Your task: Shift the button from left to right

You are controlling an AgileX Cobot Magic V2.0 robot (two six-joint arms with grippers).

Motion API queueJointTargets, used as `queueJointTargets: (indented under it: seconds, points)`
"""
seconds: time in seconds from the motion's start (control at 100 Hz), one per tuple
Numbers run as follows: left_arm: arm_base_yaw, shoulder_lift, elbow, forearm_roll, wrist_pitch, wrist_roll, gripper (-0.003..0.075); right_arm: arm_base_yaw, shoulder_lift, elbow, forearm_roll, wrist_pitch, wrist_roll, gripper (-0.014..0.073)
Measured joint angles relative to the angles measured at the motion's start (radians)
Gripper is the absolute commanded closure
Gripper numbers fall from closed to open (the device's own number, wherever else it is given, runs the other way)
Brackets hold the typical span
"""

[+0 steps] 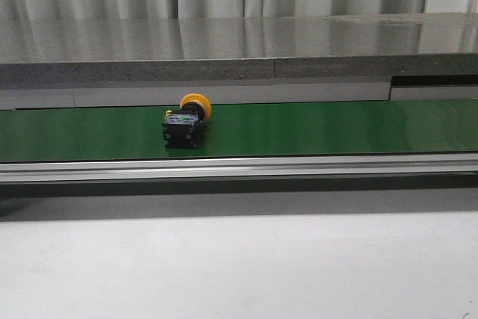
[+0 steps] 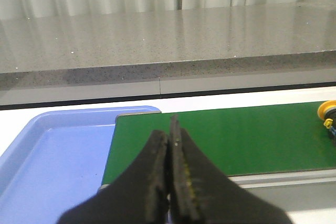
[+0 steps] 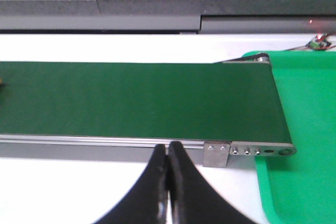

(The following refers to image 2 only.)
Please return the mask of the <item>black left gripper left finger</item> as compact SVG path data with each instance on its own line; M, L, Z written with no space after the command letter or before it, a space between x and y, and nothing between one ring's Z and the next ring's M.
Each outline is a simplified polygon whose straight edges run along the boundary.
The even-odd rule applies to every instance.
M58 223L165 223L167 135L154 130L131 165L112 183L69 209Z

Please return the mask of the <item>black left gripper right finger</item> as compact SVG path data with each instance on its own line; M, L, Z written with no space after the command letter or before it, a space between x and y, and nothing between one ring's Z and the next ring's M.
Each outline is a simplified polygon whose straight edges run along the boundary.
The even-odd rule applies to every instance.
M291 223L287 214L221 172L171 117L171 215L175 223Z

